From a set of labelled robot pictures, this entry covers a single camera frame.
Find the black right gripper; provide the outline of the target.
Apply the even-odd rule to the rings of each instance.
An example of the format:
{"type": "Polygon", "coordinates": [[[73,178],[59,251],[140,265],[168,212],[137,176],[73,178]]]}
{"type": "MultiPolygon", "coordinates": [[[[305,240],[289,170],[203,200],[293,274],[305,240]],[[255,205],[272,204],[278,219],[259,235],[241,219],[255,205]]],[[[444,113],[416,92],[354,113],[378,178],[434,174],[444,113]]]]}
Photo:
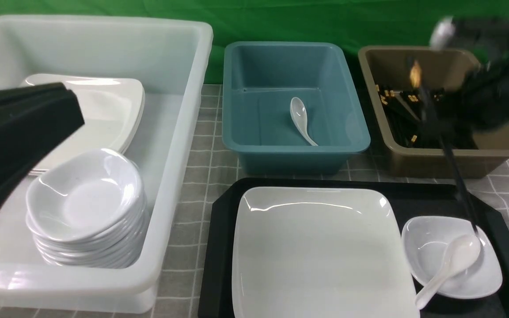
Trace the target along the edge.
{"type": "Polygon", "coordinates": [[[477,131],[509,122],[509,20],[499,17],[444,17],[430,38],[432,50],[483,49],[487,62],[467,72],[460,87],[437,102],[441,125],[477,131]]]}

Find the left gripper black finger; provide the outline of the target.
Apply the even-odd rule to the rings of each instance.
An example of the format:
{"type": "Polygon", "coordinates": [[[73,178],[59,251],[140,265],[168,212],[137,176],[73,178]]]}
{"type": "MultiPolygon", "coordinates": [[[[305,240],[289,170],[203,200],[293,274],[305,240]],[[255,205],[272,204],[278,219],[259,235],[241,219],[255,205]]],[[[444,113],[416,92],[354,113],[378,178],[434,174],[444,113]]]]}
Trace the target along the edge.
{"type": "Polygon", "coordinates": [[[0,90],[0,208],[42,159],[84,125],[62,83],[0,90]]]}

